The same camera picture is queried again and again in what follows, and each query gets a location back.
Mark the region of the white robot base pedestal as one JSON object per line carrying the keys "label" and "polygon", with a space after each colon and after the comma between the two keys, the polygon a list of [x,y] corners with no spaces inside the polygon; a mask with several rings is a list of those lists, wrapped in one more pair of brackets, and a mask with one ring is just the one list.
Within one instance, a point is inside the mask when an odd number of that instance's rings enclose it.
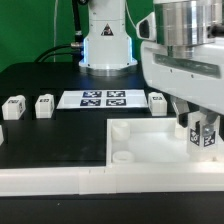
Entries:
{"label": "white robot base pedestal", "polygon": [[89,33],[84,38],[80,70],[117,76],[134,70],[132,39],[126,32],[125,0],[89,0]]}

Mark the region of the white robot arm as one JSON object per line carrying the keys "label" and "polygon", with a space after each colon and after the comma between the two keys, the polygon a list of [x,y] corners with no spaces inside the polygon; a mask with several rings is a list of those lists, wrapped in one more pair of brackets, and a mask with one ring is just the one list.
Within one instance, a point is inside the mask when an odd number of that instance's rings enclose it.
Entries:
{"label": "white robot arm", "polygon": [[202,136],[224,115],[222,0],[154,0],[154,11],[137,23],[148,86],[173,97],[179,121],[188,125],[189,102],[200,107]]}

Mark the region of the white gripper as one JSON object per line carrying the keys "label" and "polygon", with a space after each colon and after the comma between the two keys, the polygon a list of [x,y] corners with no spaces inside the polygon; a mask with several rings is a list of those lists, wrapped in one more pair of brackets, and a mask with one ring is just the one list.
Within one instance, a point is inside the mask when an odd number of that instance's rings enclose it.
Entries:
{"label": "white gripper", "polygon": [[224,115],[224,41],[196,46],[191,60],[169,57],[164,46],[143,41],[141,61],[147,85],[175,96],[171,104],[178,124],[188,126],[186,101],[191,102],[204,107],[200,109],[202,136],[211,136],[217,113]]}

